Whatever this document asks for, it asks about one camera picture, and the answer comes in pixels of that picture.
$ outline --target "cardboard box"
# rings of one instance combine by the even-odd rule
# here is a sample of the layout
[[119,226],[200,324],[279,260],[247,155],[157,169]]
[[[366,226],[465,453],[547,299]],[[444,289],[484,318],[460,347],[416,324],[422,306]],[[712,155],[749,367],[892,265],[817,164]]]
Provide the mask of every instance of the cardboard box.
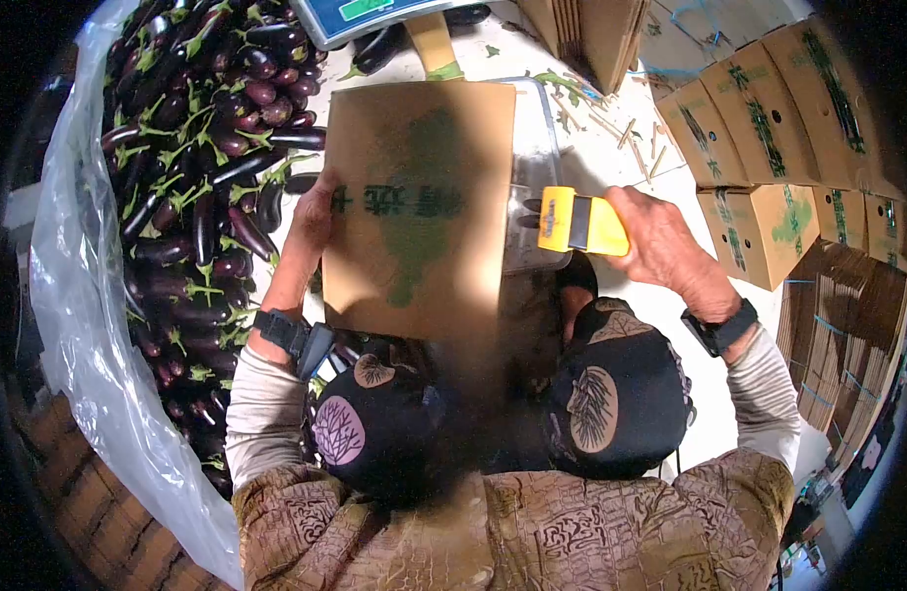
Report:
[[751,186],[723,117],[703,83],[690,82],[657,103],[683,152],[696,184],[702,187]]
[[822,238],[867,252],[867,213],[863,193],[816,186],[814,208]]
[[729,277],[775,290],[818,236],[810,187],[767,184],[697,194]]
[[332,94],[326,320],[348,330],[495,342],[516,88],[405,82]]
[[802,116],[766,49],[755,41],[700,73],[756,184],[819,184]]
[[864,195],[871,257],[907,273],[907,207],[887,197]]
[[821,21],[810,18],[776,30],[762,44],[802,114],[821,183],[902,198],[903,171],[887,124]]

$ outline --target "white sleeve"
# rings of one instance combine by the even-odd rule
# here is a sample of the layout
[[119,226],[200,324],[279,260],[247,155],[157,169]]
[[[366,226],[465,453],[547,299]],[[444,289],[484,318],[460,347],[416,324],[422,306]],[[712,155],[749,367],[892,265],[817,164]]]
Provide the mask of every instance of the white sleeve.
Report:
[[305,384],[245,347],[226,409],[226,460],[234,491],[270,468],[302,463]]
[[798,395],[781,352],[762,325],[729,368],[727,383],[736,408],[739,447],[781,460],[794,473],[802,437]]

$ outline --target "yellow tape dispenser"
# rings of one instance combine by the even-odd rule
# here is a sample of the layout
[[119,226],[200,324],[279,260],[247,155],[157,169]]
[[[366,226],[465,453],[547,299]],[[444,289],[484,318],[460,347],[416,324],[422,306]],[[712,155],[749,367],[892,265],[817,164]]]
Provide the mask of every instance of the yellow tape dispenser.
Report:
[[547,186],[542,191],[538,247],[558,253],[624,256],[630,249],[618,214],[603,197],[576,195],[572,187]]

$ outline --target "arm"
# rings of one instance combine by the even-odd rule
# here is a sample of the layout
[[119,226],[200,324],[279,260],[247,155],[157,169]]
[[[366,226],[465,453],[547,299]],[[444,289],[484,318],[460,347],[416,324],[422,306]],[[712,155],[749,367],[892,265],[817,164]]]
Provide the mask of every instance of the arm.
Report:
[[[260,309],[302,318],[305,288],[322,256],[331,227],[336,180],[324,173],[296,204],[279,265]],[[226,456],[235,490],[273,467],[301,463],[305,384],[290,372],[289,354],[254,329],[240,355],[227,408]]]
[[[611,187],[605,194],[625,226],[631,249],[608,257],[611,266],[633,281],[679,294],[704,323],[719,324],[741,305],[739,294],[719,264],[696,243],[679,209],[633,187]],[[740,447],[795,468],[801,436],[796,393],[778,347],[754,324],[723,353],[739,424]]]

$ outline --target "clear plastic sheet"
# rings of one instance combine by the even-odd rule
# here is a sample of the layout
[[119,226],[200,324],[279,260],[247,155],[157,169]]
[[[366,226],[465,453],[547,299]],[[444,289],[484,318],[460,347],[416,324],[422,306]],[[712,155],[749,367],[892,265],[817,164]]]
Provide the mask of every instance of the clear plastic sheet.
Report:
[[31,297],[49,383],[82,433],[193,561],[242,588],[230,504],[173,428],[125,318],[115,196],[102,155],[105,54],[138,0],[108,0],[84,25],[72,92],[45,155]]

